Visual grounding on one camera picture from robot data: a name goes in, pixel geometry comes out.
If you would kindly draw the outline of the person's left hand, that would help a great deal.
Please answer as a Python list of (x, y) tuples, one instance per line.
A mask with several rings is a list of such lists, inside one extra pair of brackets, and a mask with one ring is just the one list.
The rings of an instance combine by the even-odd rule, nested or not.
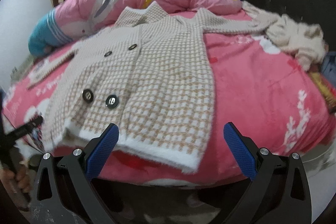
[(20, 165), (17, 174), (5, 168), (1, 169), (1, 182), (5, 189), (11, 193), (14, 191), (13, 185), (16, 185), (23, 193), (29, 193), (31, 190), (30, 177), (25, 165)]

